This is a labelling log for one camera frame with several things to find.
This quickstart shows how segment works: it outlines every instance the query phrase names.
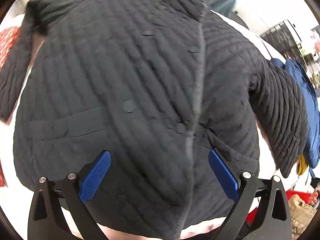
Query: person's foot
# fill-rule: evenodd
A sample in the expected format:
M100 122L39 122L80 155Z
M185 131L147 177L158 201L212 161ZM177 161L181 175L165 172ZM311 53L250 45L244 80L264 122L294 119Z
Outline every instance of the person's foot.
M317 202L318 195L319 195L318 188L315 188L315 191L309 197L308 204L311 206L314 206L314 204Z

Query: blue fabric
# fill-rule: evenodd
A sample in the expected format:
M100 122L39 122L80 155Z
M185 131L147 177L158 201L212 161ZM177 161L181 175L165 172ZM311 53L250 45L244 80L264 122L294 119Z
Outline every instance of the blue fabric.
M105 151L80 185L79 198L82 203L91 200L111 165L111 155Z
M315 176L315 173L313 172L313 169L309 168L309 172L311 174L311 178L315 179L316 176Z
M315 89L313 88L302 65L292 59L288 59L286 64L283 64L279 59L273 58L271 62L280 68L286 70L299 85L304 96L308 114L308 138L304 148L304 156L311 168L315 168L319 163L319 109Z
M224 193L229 199L232 199L235 203L240 198L238 191L238 182L233 177L227 166L223 163L220 157L214 150L209 152L208 156L209 165L216 175Z
M208 4L208 7L227 18L230 18L230 14L235 5L236 0L214 0L211 4Z

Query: screw head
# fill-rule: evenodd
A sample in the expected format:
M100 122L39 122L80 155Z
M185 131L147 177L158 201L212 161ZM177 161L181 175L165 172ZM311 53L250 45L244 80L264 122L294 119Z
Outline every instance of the screw head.
M244 173L242 173L242 176L246 179L250 179L251 178L251 174L247 171L245 171Z
M75 173L70 173L68 175L68 179L74 179L76 177L76 174Z
M39 182L40 182L40 183L44 183L44 182L45 182L45 180L46 180L46 178L45 178L45 177L41 177L41 178L39 179Z
M273 176L273 179L276 181L276 182L280 182L280 177L278 177L278 176Z

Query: jacket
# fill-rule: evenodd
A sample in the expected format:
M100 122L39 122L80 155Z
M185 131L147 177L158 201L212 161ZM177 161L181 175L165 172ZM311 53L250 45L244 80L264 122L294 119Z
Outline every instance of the jacket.
M277 59L272 59L271 62L276 66L286 70L289 75L295 79L302 91L306 102L309 124L307 142L303 150L303 154L309 166L311 168L315 168L319 163L320 153L320 113L315 89L313 88L313 85L311 84L305 70L299 62L293 59L288 59L285 65Z
M0 72L7 120L46 33L17 110L14 164L23 185L61 179L101 150L111 166L86 206L96 222L177 239L224 217L226 198L208 164L215 147L259 172L255 115L284 177L305 146L296 82L266 60L207 0L31 0Z

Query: red fabric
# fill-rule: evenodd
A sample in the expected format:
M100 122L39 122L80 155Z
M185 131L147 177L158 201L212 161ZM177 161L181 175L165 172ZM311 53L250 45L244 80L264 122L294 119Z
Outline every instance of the red fabric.
M287 195L287 199L289 200L293 195L297 194L299 197L305 202L308 203L309 198L311 196L311 193L304 193L304 192L299 192L299 191L293 191L293 190L288 190L285 193ZM256 215L258 208L255 208L252 210L248 215L246 220L249 221L250 223L253 222L254 216Z
M0 32L0 70L8 57L9 51L19 36L19 27L9 27ZM5 187L4 174L0 162L0 187Z

